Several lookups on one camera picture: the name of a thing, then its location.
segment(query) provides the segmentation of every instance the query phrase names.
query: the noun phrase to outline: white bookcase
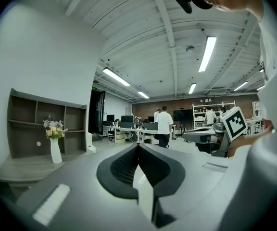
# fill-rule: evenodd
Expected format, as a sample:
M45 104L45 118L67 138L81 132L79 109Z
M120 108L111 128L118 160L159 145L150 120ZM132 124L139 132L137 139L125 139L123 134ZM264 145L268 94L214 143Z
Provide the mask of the white bookcase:
M262 111L260 109L259 102L252 102L252 108L253 108L253 118L261 118Z
M203 104L203 105L194 105L193 107L193 122L194 122L194 129L201 128L207 126L207 122L205 122L206 117L206 107L211 107L212 110L215 112L216 116L220 116L220 110L222 107L225 107L226 110L235 107L235 101L233 103L219 103L219 104Z

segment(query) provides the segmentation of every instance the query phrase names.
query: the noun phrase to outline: white vase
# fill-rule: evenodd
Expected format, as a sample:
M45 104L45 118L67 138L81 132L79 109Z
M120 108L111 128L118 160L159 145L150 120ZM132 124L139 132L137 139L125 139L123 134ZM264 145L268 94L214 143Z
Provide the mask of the white vase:
M60 147L58 146L58 139L50 139L50 142L52 161L55 164L60 164L62 162L62 156Z

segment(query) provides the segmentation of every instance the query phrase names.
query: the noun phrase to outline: ceiling light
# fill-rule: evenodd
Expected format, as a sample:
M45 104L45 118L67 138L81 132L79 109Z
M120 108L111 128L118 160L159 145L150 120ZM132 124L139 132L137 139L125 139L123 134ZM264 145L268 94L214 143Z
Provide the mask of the ceiling light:
M241 87L243 87L244 85L246 85L248 82L245 81L242 85L238 86L236 89L234 89L234 91L237 91L238 89L240 89Z
M214 51L214 46L216 42L216 37L207 37L207 43L205 48L205 53L201 61L201 66L198 72L204 72L209 63L212 52Z
M149 98L148 96L146 96L144 93L142 93L141 91L139 92L140 95L142 95L144 98Z
M128 82L126 82L125 80L121 79L117 74L115 74L114 72L112 72L110 69L105 68L103 70L107 75L111 76L112 78L118 80L120 83L124 84L126 87L130 86L130 84Z
M264 88L264 85L262 87L258 88L257 90L260 90L261 88Z
M192 93L193 93L195 87L196 87L196 83L194 83L194 84L191 85L189 94L192 94Z

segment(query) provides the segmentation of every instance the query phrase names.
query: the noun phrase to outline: black camera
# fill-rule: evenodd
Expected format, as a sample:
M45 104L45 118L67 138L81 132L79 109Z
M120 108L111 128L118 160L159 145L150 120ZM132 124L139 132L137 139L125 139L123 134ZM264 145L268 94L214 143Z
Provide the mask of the black camera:
M211 4L206 3L203 0L176 0L186 13L192 13L192 7L190 2L192 1L197 7L208 10L212 8Z

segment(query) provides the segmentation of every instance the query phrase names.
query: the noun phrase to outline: brown wall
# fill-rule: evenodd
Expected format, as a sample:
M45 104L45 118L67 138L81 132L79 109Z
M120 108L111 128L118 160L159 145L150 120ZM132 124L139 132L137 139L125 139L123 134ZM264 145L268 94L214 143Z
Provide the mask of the brown wall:
M227 97L214 97L212 104L218 104L221 102L224 103L233 103L236 102L236 106L239 106L243 112L243 115L246 119L252 118L252 102L259 101L257 95L244 95L244 96L227 96ZM132 105L133 115L140 116L143 119L148 119L149 116L153 116L153 113L157 109L162 109L162 106L167 107L167 112L173 117L174 110L180 110L180 108L190 109L192 104L201 105L205 104L205 98L198 99L181 99L173 101L161 101L161 102L152 102L152 103L134 103Z

